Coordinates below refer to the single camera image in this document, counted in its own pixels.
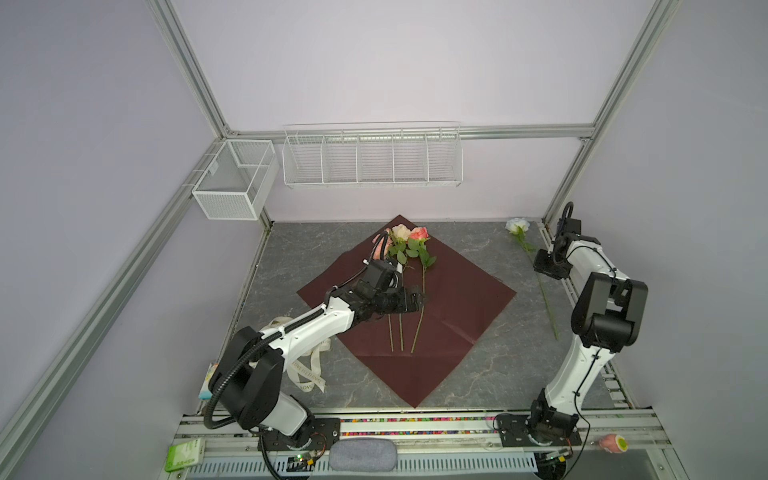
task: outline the rose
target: rose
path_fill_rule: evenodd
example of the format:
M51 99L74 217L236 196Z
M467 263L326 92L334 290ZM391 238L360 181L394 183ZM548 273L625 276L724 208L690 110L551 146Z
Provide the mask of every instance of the rose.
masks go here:
M411 230L408 230L408 227L401 223L392 229L392 235L394 235L397 240L407 241L408 237L411 236Z
M527 232L530 225L531 224L525 218L518 217L507 222L506 228L512 235L519 235L520 233Z
M416 227L411 230L411 236L413 240L427 240L429 234L427 233L427 227Z

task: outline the rose stem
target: rose stem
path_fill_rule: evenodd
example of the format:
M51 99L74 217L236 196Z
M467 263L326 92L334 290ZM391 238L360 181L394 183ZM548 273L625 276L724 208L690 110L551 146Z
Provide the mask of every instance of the rose stem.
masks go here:
M403 350L402 346L402 313L398 313L398 321L400 322L400 351Z
M392 314L386 314L386 322L389 324L389 348L395 351L395 343L392 341Z
M427 269L422 268L422 293L427 291ZM424 309L426 305L422 305L422 315L419 317L419 325L416 327L416 334L413 336L413 345L411 345L411 353L416 348L416 339L419 338L419 330L422 328L422 320L424 320Z

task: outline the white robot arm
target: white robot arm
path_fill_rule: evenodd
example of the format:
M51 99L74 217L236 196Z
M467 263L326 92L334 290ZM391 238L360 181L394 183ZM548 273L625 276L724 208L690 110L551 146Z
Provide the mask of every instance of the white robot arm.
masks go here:
M418 286L404 288L402 266L392 260L373 259L379 248L379 257L385 256L387 237L386 232L377 236L365 266L334 286L318 307L277 328L257 332L246 327L235 333L208 383L211 399L203 411L206 427L218 429L237 422L245 430L277 430L288 445L307 443L314 417L298 400L280 391L285 368L324 339L367 321L375 313L421 309L421 290ZM347 286L357 277L359 280ZM230 416L214 421L219 402Z
M531 406L529 433L541 443L567 439L574 431L584 394L598 373L637 339L648 291L645 283L616 268L596 238L581 235L581 221L571 218L572 212L569 202L552 246L539 250L534 265L553 278L570 277L579 293L571 316L571 348Z

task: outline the pink rose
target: pink rose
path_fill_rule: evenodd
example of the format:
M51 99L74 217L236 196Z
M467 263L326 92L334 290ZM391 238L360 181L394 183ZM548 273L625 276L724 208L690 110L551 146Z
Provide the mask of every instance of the pink rose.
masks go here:
M411 237L413 240L426 240L429 238L427 233L427 227L416 227L411 230Z

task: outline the white mesh basket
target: white mesh basket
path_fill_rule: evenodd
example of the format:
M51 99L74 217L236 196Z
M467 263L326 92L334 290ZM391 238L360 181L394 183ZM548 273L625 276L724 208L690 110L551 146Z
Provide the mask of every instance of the white mesh basket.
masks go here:
M289 187L459 185L458 127L288 134L283 173Z
M226 140L192 189L211 220L258 220L280 162L268 140Z

